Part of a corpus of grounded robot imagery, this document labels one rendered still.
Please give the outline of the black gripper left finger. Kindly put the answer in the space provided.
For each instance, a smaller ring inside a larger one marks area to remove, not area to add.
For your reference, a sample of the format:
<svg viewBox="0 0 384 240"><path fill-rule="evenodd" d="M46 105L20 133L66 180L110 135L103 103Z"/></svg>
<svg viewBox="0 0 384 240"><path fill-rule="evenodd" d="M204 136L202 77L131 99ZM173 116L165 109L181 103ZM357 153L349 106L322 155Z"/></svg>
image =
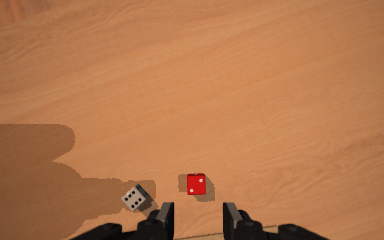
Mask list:
<svg viewBox="0 0 384 240"><path fill-rule="evenodd" d="M105 223L69 240L173 240L174 202L163 202L161 209L150 212L137 230L122 232L122 225Z"/></svg>

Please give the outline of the red die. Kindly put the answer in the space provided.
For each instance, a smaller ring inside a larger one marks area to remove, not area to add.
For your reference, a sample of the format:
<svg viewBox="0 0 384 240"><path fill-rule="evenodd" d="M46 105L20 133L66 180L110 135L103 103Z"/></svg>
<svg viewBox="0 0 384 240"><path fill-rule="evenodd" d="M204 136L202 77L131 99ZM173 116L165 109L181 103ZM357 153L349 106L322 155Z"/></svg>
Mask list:
<svg viewBox="0 0 384 240"><path fill-rule="evenodd" d="M205 183L204 173L187 175L187 194L188 195L206 194L206 183Z"/></svg>

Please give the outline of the tan flat mat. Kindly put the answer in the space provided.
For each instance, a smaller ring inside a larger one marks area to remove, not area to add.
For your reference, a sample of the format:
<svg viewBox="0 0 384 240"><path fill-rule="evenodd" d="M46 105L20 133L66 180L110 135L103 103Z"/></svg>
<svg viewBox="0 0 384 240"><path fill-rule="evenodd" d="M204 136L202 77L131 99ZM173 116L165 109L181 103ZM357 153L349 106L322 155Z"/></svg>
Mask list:
<svg viewBox="0 0 384 240"><path fill-rule="evenodd" d="M278 233L277 225L263 227L263 231ZM173 240L224 240L223 232L193 237L178 238Z"/></svg>

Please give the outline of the white die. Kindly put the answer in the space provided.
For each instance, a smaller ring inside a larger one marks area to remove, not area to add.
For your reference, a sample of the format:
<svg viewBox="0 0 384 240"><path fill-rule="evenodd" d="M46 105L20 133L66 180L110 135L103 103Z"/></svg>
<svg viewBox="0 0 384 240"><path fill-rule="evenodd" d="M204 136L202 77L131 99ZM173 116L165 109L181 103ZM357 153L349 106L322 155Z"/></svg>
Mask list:
<svg viewBox="0 0 384 240"><path fill-rule="evenodd" d="M139 184L136 184L121 198L121 200L132 212L134 212L148 197L149 195L147 192Z"/></svg>

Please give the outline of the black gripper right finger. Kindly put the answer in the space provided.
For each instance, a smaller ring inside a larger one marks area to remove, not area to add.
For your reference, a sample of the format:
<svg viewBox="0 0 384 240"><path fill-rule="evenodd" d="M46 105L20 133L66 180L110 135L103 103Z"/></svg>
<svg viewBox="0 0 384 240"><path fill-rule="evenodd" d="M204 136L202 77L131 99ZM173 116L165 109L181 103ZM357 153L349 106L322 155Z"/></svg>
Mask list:
<svg viewBox="0 0 384 240"><path fill-rule="evenodd" d="M263 231L262 224L234 202L223 202L223 236L224 240L330 240L291 223L279 225L278 233Z"/></svg>

